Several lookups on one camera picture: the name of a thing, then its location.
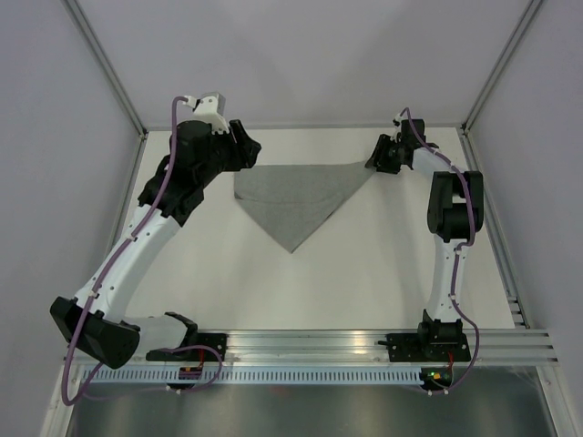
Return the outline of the grey cloth napkin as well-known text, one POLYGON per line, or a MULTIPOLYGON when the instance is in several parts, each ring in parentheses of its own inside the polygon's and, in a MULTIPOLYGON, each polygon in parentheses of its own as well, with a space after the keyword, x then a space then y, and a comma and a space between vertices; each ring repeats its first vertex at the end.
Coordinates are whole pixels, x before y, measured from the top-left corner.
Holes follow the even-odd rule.
POLYGON ((234 176, 240 207, 293 253, 373 175, 365 163, 265 165, 234 176))

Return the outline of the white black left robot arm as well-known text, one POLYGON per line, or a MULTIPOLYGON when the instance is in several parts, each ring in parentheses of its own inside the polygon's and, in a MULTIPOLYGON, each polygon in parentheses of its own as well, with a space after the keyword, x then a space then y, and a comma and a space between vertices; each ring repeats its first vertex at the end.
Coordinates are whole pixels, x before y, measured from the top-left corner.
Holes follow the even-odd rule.
POLYGON ((204 190, 223 172, 252 168, 261 151, 238 119, 223 134, 208 123, 187 120, 169 139, 170 152, 138 196, 124 234, 98 271, 75 297, 58 297, 49 310, 66 341, 118 369, 134 355, 164 361, 193 358, 198 326, 175 311, 158 317, 127 317, 134 292, 166 244, 204 199, 204 190))

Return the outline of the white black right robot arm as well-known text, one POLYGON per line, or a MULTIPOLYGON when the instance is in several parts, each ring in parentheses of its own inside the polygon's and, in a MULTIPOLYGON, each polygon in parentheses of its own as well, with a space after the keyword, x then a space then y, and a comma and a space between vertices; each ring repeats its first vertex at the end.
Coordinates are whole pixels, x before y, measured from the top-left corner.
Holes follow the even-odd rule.
POLYGON ((468 251, 484 223, 484 180, 479 171, 456 166, 426 141, 420 118, 394 119, 395 131, 379 136, 367 168, 398 174, 403 167, 428 177, 426 222, 434 236, 433 283, 415 333, 389 333, 379 342, 391 362, 470 362, 464 333, 476 324, 461 310, 461 289, 468 251))

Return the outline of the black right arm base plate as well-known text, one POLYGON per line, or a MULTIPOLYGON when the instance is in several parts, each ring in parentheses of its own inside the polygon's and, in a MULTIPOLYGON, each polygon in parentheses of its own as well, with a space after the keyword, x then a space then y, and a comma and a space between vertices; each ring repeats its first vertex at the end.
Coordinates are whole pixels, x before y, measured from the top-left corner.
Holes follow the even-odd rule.
POLYGON ((385 347, 393 363, 470 362, 472 358, 465 334, 458 343, 441 343, 420 340, 413 333, 388 333, 376 344, 385 347))

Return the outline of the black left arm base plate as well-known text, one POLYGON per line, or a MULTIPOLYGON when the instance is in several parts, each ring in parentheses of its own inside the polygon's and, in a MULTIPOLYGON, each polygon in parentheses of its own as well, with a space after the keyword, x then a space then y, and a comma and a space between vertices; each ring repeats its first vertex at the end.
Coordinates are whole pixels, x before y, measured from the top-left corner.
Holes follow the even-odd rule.
POLYGON ((184 340, 179 345, 179 351, 154 350, 146 354, 147 361, 202 361, 218 362, 220 357, 225 359, 228 349, 229 335, 226 333, 198 333, 189 340, 184 340))

